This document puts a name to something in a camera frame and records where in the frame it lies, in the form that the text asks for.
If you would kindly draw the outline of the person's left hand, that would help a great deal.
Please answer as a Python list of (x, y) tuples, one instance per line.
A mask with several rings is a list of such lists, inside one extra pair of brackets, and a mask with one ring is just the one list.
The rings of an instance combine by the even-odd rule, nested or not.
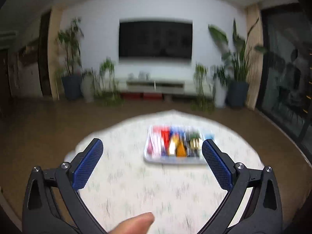
[(122, 221), (109, 234), (146, 234), (154, 220), (153, 213), (143, 213)]

